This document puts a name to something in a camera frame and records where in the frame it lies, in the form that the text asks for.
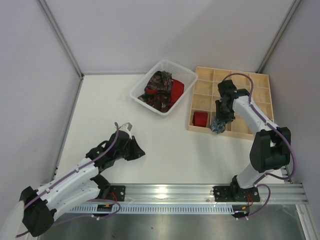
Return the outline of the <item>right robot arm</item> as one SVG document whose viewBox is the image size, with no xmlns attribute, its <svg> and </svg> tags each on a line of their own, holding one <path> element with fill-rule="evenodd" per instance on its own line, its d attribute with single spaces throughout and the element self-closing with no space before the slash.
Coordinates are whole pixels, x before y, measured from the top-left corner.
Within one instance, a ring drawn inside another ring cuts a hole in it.
<svg viewBox="0 0 320 240">
<path fill-rule="evenodd" d="M 238 175 L 231 186 L 235 190 L 251 189 L 272 171 L 289 164 L 291 160 L 291 132 L 270 120 L 252 98 L 252 92 L 237 89 L 230 79 L 218 85 L 220 99 L 216 100 L 216 116 L 211 121 L 211 130 L 217 134 L 226 130 L 226 125 L 240 116 L 253 134 L 249 153 L 250 163 Z"/>
</svg>

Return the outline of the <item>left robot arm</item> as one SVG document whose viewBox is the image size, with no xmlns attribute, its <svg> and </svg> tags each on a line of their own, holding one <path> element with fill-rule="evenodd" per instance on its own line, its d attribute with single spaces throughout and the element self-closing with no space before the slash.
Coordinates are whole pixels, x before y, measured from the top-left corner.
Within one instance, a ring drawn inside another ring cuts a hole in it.
<svg viewBox="0 0 320 240">
<path fill-rule="evenodd" d="M 62 177 L 38 189 L 28 186 L 19 198 L 24 203 L 22 223 L 27 232 L 38 237 L 72 208 L 92 199 L 105 200 L 111 185 L 101 173 L 117 160 L 132 161 L 144 155 L 131 134 L 131 125 L 125 123 Z"/>
</svg>

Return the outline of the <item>blue-grey floral tie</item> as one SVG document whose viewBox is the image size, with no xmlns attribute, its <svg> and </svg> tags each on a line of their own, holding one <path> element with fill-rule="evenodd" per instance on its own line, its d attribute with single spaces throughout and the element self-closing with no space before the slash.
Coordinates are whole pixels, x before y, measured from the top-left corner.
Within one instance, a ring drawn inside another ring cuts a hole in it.
<svg viewBox="0 0 320 240">
<path fill-rule="evenodd" d="M 216 118 L 212 118 L 209 128 L 215 134 L 222 134 L 226 131 L 226 125 L 227 125 L 226 122 L 220 121 Z"/>
</svg>

